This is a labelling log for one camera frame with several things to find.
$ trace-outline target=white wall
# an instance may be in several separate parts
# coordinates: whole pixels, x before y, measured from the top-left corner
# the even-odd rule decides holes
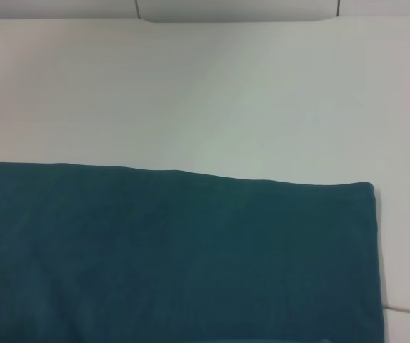
[[[410,16],[410,0],[341,0],[340,16]]]
[[[336,16],[337,0],[139,0],[157,22],[312,21]]]
[[[0,19],[136,17],[135,0],[0,0]]]

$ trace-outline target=teal towel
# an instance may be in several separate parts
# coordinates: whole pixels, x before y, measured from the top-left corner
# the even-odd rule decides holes
[[[206,342],[189,342],[189,343],[301,343],[301,342],[293,342],[293,341],[279,341],[279,340],[272,340],[272,339],[244,339],[244,340],[230,340],[230,341],[206,341]],[[310,342],[310,343],[331,343],[328,340],[321,340],[320,342]]]
[[[0,342],[383,343],[374,188],[0,163]]]

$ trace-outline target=white surface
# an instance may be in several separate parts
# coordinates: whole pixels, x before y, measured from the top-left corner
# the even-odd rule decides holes
[[[340,16],[410,16],[410,0],[341,0]]]
[[[0,0],[0,18],[136,18],[135,0]]]
[[[386,311],[387,342],[410,343],[410,314]]]
[[[0,161],[373,182],[410,309],[410,18],[0,21]]]
[[[336,16],[337,0],[139,0],[158,22],[312,21]]]

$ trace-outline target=white table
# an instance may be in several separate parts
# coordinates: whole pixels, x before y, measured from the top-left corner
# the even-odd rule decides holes
[[[1,20],[0,161],[370,181],[384,300],[410,309],[409,18]],[[389,312],[391,343],[409,323]]]

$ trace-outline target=white tile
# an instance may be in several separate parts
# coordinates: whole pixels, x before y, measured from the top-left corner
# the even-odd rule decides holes
[[[336,16],[337,0],[139,0],[148,21],[311,21]]]
[[[136,17],[135,0],[0,0],[0,19]]]
[[[410,314],[386,311],[387,343],[410,343]]]
[[[410,0],[341,0],[340,16],[410,16]]]

